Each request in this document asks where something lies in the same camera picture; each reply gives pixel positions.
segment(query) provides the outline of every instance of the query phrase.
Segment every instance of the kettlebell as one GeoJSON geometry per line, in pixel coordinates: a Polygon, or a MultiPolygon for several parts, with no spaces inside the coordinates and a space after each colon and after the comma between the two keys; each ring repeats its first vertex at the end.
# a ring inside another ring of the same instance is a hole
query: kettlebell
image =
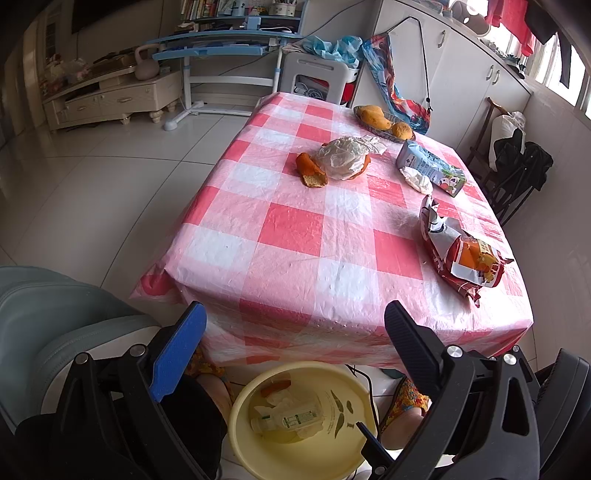
{"type": "Polygon", "coordinates": [[[148,50],[149,48],[157,48],[159,50],[160,44],[150,43],[148,45],[141,45],[135,49],[135,62],[138,64],[135,68],[135,78],[138,80],[149,80],[156,77],[160,72],[160,65],[156,60],[151,57],[144,60],[139,56],[139,52],[148,50]]]}

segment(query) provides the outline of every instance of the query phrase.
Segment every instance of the white tile floor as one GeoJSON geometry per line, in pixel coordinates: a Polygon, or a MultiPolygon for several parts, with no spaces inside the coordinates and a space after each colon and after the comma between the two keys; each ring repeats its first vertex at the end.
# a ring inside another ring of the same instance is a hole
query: white tile floor
{"type": "MultiPolygon", "coordinates": [[[[136,114],[125,126],[113,121],[21,134],[0,151],[0,265],[51,268],[102,286],[164,325],[174,323],[181,306],[128,296],[246,121],[189,116],[177,130],[165,132],[147,114],[136,114]]],[[[533,334],[520,344],[535,362],[533,334]]],[[[235,391],[274,364],[228,368],[235,391]]],[[[396,382],[379,369],[358,368],[372,378],[383,414],[396,382]]],[[[240,478],[251,478],[226,464],[225,478],[239,472],[240,478]]]]}

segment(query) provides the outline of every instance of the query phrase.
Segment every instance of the bottle label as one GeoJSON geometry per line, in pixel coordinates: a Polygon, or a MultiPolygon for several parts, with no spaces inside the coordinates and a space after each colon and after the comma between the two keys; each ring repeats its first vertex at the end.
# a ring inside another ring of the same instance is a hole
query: bottle label
{"type": "Polygon", "coordinates": [[[290,415],[288,417],[283,417],[283,425],[286,428],[290,429],[293,427],[298,427],[304,423],[308,423],[314,420],[317,417],[317,414],[313,410],[306,410],[301,413],[297,413],[295,415],[290,415]]]}

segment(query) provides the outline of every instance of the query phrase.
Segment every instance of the red snack package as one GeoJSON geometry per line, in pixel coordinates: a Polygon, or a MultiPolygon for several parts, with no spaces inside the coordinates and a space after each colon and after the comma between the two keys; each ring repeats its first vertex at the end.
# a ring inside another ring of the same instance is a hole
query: red snack package
{"type": "Polygon", "coordinates": [[[480,306],[482,287],[496,287],[503,275],[504,265],[513,259],[503,258],[499,251],[469,235],[454,218],[437,214],[438,204],[427,195],[420,212],[421,236],[437,273],[460,295],[469,297],[480,306]]]}

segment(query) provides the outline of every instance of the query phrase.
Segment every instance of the white plastic bag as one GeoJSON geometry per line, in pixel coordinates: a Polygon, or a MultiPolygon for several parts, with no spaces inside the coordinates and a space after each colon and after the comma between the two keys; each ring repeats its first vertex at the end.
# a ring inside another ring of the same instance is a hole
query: white plastic bag
{"type": "Polygon", "coordinates": [[[400,169],[400,173],[404,175],[404,180],[417,192],[423,195],[431,195],[433,193],[431,180],[418,170],[411,167],[403,167],[400,169]]]}
{"type": "Polygon", "coordinates": [[[382,154],[386,147],[376,137],[342,137],[320,147],[316,164],[335,180],[347,180],[360,172],[369,153],[382,154]]]}
{"type": "Polygon", "coordinates": [[[523,132],[521,141],[521,153],[525,151],[525,116],[521,112],[512,112],[510,115],[501,115],[492,121],[491,148],[488,151],[488,162],[491,170],[496,171],[495,142],[501,138],[511,138],[515,129],[523,132]]]}

